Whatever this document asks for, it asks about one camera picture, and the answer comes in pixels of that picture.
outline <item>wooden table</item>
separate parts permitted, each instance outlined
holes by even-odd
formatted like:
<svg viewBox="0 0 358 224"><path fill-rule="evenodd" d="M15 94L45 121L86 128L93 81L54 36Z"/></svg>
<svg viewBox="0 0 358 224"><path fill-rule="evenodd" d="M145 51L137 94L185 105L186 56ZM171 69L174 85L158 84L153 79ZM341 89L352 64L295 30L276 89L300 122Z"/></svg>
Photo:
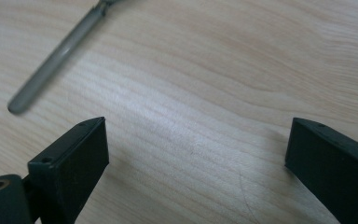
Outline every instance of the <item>wooden table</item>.
<svg viewBox="0 0 358 224"><path fill-rule="evenodd" d="M358 141L358 1L126 0L10 114L95 4L0 0L0 175L105 116L110 164L76 223L337 223L283 164L293 117Z"/></svg>

